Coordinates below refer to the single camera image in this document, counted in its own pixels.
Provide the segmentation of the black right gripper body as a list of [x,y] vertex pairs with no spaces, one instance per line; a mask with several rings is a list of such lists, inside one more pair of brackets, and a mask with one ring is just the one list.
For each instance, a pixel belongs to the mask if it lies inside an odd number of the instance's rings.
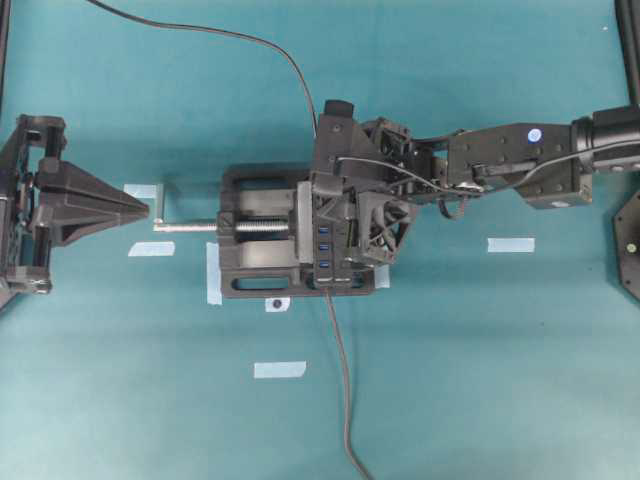
[[445,196],[432,146],[384,117],[359,122],[349,113],[321,114],[312,172],[354,186],[353,265],[394,263],[421,205]]

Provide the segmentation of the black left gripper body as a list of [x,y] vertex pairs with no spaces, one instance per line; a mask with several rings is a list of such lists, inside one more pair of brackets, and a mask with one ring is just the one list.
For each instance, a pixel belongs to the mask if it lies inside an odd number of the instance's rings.
[[1,148],[1,293],[43,293],[51,290],[51,234],[34,223],[36,174],[29,170],[29,152],[41,148],[59,159],[66,146],[60,117],[21,115]]

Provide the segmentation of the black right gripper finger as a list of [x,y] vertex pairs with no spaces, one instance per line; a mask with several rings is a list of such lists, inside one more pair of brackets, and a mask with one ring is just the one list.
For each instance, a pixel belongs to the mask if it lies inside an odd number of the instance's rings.
[[355,210],[354,186],[347,178],[322,172],[311,173],[311,189],[315,210]]

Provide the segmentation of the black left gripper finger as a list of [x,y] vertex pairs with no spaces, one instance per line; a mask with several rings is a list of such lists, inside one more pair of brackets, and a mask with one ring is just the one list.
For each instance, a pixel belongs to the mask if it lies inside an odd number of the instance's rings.
[[72,194],[90,200],[106,201],[113,205],[147,208],[145,203],[112,187],[86,170],[54,157],[45,157],[39,161],[35,183],[41,191],[47,193]]
[[40,205],[32,226],[48,230],[53,246],[68,246],[85,236],[131,224],[148,215],[146,204],[141,207],[116,206],[114,210]]

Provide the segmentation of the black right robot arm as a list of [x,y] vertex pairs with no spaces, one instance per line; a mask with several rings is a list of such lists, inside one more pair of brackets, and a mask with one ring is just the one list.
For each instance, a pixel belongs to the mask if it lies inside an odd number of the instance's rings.
[[395,260],[418,210],[456,220],[466,205],[515,190],[535,208],[590,202],[596,173],[639,163],[639,109],[597,111],[568,124],[512,123],[415,137],[387,118],[357,121],[328,101],[317,123],[311,186],[318,267]]

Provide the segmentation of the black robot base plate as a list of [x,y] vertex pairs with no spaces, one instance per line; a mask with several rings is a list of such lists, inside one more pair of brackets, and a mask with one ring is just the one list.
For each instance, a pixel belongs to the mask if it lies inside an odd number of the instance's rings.
[[613,228],[620,283],[639,300],[639,192],[614,215]]

